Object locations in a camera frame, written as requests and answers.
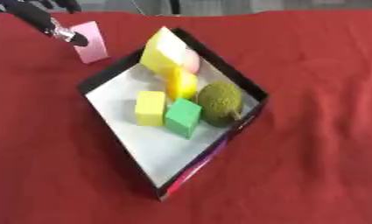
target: pink sponge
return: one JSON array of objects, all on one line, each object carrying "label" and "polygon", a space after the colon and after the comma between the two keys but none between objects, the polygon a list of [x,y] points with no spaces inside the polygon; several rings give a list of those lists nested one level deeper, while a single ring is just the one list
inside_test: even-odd
[{"label": "pink sponge", "polygon": [[82,34],[89,41],[88,46],[75,46],[75,50],[80,55],[83,63],[87,64],[108,57],[107,48],[96,22],[78,24],[71,27],[71,30]]}]

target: pink egg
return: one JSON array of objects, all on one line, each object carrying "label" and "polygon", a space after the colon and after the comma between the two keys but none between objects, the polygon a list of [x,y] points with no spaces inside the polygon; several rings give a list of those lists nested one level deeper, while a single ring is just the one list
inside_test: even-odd
[{"label": "pink egg", "polygon": [[192,74],[197,74],[200,70],[200,56],[191,49],[186,49],[182,67]]}]

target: yellow block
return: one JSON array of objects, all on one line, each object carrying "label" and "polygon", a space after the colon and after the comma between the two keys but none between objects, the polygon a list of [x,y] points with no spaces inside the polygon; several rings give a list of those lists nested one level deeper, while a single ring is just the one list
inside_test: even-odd
[{"label": "yellow block", "polygon": [[198,77],[184,68],[177,67],[166,84],[166,92],[173,102],[178,98],[191,99],[198,89]]},{"label": "yellow block", "polygon": [[141,91],[137,97],[135,113],[137,123],[141,126],[164,125],[165,93],[158,91]]},{"label": "yellow block", "polygon": [[181,66],[185,51],[186,43],[163,27],[147,42],[140,63],[166,78]]}]

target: green sponge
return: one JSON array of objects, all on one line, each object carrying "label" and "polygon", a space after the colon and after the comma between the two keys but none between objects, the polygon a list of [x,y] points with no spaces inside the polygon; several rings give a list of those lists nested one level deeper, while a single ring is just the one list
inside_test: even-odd
[{"label": "green sponge", "polygon": [[190,138],[200,119],[202,107],[183,98],[178,98],[165,115],[167,129]]}]

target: red tablecloth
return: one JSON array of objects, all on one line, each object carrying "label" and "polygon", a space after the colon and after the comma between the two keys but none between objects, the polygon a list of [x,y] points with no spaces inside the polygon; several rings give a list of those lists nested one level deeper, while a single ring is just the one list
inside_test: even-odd
[{"label": "red tablecloth", "polygon": [[[372,10],[97,21],[112,59],[0,15],[0,223],[372,223]],[[266,110],[163,203],[75,86],[180,26],[271,93]]]}]

